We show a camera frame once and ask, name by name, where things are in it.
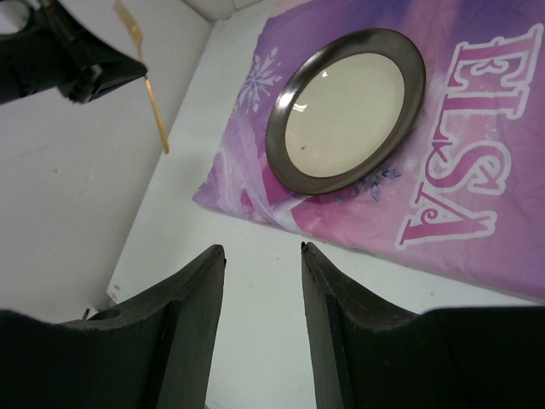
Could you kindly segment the purple printed cloth placemat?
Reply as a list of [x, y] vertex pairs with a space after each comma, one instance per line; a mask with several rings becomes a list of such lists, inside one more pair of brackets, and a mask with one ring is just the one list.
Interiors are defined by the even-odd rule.
[[[273, 103], [327, 43], [401, 32], [427, 69], [407, 141], [341, 191], [283, 187], [265, 154]], [[257, 39], [196, 203], [503, 290], [544, 294], [544, 4], [281, 1]]]

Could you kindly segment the metal rimmed cream plate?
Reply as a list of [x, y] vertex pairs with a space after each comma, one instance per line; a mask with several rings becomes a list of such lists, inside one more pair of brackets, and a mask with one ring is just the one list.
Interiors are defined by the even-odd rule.
[[380, 167], [421, 109], [426, 67], [404, 34], [385, 28], [328, 43], [291, 76], [272, 106], [267, 162], [289, 190], [321, 195]]

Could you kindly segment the gold fork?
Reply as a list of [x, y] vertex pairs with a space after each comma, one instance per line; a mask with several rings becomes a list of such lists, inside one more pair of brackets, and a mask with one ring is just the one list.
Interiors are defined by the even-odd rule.
[[[119, 20], [121, 21], [121, 23], [126, 28], [128, 34], [130, 35], [131, 41], [136, 48], [139, 61], [141, 63], [144, 63], [143, 53], [142, 53], [143, 32], [139, 24], [135, 20], [135, 17], [130, 13], [129, 9], [123, 4], [122, 1], [116, 0], [112, 8], [114, 12], [116, 13], [117, 17], [119, 18]], [[165, 154], [168, 154], [169, 153], [168, 137], [166, 135], [166, 131], [164, 128], [164, 122], [163, 122], [162, 116], [158, 109], [157, 99], [154, 95], [152, 84], [147, 74], [144, 76], [144, 81], [145, 81], [148, 97], [151, 102], [152, 111], [153, 111], [156, 124], [158, 127], [158, 133], [161, 139], [163, 152]]]

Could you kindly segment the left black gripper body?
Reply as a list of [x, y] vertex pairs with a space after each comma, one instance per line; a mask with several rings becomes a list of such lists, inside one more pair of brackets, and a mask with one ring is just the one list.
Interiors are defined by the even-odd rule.
[[80, 104], [99, 98], [101, 40], [59, 1], [19, 4], [28, 11], [25, 24], [1, 36], [1, 102], [52, 88]]

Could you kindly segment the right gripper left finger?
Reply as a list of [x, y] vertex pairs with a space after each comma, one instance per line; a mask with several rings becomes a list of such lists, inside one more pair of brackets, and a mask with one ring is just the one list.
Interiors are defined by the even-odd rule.
[[226, 259], [212, 245], [142, 293], [66, 324], [61, 408], [202, 408]]

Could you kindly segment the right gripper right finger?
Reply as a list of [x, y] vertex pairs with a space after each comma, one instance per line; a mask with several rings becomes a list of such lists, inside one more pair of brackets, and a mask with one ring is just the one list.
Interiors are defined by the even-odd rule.
[[314, 243], [301, 244], [301, 280], [318, 408], [379, 408], [370, 375], [376, 334], [416, 317], [344, 274]]

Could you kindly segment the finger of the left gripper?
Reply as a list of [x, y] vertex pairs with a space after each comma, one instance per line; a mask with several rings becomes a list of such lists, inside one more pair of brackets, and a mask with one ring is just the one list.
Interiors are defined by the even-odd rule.
[[146, 66], [95, 36], [71, 46], [76, 71], [67, 83], [67, 97], [80, 104], [94, 101], [147, 74]]

